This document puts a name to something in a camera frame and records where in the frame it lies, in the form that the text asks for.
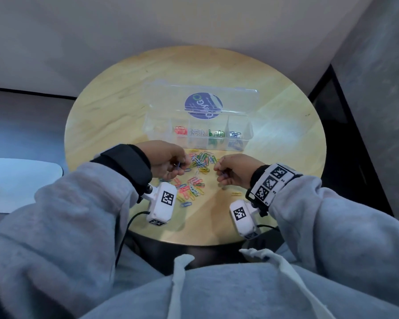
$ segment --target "round wooden table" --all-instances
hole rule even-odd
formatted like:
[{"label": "round wooden table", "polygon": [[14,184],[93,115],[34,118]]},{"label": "round wooden table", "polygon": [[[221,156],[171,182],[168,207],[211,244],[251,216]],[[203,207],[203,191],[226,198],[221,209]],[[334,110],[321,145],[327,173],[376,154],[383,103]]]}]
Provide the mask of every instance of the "round wooden table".
[{"label": "round wooden table", "polygon": [[[150,50],[122,60],[92,80],[75,101],[65,128],[65,153],[70,170],[115,144],[148,140],[142,132],[149,109],[142,98],[142,87],[144,82],[157,79],[181,85],[257,89],[260,103],[250,114],[254,137],[243,153],[267,164],[282,162],[304,174],[321,176],[326,155],[324,130],[303,92],[280,72],[258,60],[203,46]],[[213,153],[219,158],[235,152]],[[182,180],[193,176],[189,174]],[[242,240],[232,223],[229,204],[240,198],[232,196],[232,192],[245,191],[239,187],[222,190],[214,172],[202,178],[206,183],[205,195],[197,197],[188,208],[176,206],[168,224],[157,227],[139,216],[130,230],[183,245],[219,245]],[[130,215],[146,209],[147,202],[143,201],[131,209]],[[260,221],[276,224],[270,216]]]}]

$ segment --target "person's left arm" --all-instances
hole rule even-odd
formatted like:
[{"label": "person's left arm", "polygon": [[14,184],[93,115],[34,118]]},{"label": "person's left arm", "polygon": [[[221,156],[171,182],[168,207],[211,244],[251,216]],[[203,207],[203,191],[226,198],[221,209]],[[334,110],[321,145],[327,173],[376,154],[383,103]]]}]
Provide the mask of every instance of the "person's left arm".
[{"label": "person's left arm", "polygon": [[[183,173],[170,167],[182,148],[137,146],[154,176]],[[87,162],[38,190],[34,204],[6,216],[0,223],[0,318],[78,318],[106,300],[118,242],[138,197],[126,177]]]}]

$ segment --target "white camera device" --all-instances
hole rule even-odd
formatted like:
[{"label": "white camera device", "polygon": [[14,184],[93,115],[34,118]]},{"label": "white camera device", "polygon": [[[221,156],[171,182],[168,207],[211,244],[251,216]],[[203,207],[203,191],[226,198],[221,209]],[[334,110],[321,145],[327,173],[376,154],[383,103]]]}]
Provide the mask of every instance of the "white camera device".
[{"label": "white camera device", "polygon": [[145,193],[142,198],[149,200],[146,220],[155,226],[167,224],[173,214],[174,204],[177,195],[175,186],[168,182],[161,182],[158,187],[149,184],[151,193]]},{"label": "white camera device", "polygon": [[229,209],[240,236],[253,239],[261,234],[254,218],[254,214],[260,211],[258,208],[254,208],[250,202],[239,199],[231,203]]}]

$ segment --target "hand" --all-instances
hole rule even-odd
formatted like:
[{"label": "hand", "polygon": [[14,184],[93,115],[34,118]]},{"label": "hand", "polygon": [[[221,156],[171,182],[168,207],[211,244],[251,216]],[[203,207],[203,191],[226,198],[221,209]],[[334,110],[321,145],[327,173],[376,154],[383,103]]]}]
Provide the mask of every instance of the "hand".
[{"label": "hand", "polygon": [[217,181],[222,185],[235,185],[248,189],[251,176],[262,165],[265,163],[246,154],[230,154],[219,159],[214,165],[214,171],[217,171]]},{"label": "hand", "polygon": [[191,157],[176,144],[153,140],[138,143],[136,146],[148,157],[154,178],[171,180],[183,175],[191,164]]}]

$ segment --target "black cable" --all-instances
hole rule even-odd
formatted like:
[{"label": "black cable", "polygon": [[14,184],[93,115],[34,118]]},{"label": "black cable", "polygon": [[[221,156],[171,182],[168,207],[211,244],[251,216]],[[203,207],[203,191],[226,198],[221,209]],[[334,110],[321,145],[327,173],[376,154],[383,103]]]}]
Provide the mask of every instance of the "black cable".
[{"label": "black cable", "polygon": [[141,211],[141,212],[137,213],[136,215],[134,215],[134,216],[130,219],[130,221],[128,222],[127,228],[126,228],[125,233],[124,233],[124,237],[122,238],[122,242],[121,242],[120,248],[119,248],[119,250],[118,250],[117,259],[115,260],[115,266],[117,266],[117,264],[118,264],[118,260],[119,260],[119,257],[120,257],[120,255],[121,255],[122,246],[123,246],[123,244],[124,244],[125,236],[126,236],[127,233],[128,233],[128,228],[129,228],[131,222],[133,221],[133,219],[135,219],[136,217],[138,217],[139,215],[142,215],[142,214],[147,214],[147,215],[148,215],[148,214],[150,214],[150,212],[149,212],[149,211]]},{"label": "black cable", "polygon": [[269,228],[271,228],[271,229],[274,229],[274,230],[277,230],[278,232],[280,232],[280,230],[279,230],[279,228],[278,227],[273,227],[273,226],[270,226],[270,225],[257,225],[257,227],[269,227]]}]

